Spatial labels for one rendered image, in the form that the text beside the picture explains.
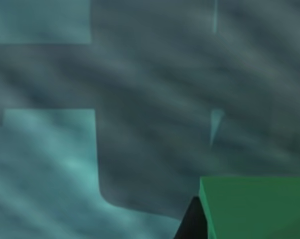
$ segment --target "green surface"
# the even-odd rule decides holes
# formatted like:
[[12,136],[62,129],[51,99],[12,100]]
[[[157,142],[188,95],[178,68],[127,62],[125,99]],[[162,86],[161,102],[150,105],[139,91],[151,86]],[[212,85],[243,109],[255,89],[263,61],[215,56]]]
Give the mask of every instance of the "green surface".
[[202,177],[209,239],[300,239],[299,177]]

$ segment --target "green block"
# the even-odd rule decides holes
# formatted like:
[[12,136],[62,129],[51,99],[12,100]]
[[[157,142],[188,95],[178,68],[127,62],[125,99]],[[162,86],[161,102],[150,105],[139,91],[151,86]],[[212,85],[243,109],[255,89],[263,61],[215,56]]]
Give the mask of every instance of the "green block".
[[300,177],[202,177],[209,239],[300,239]]

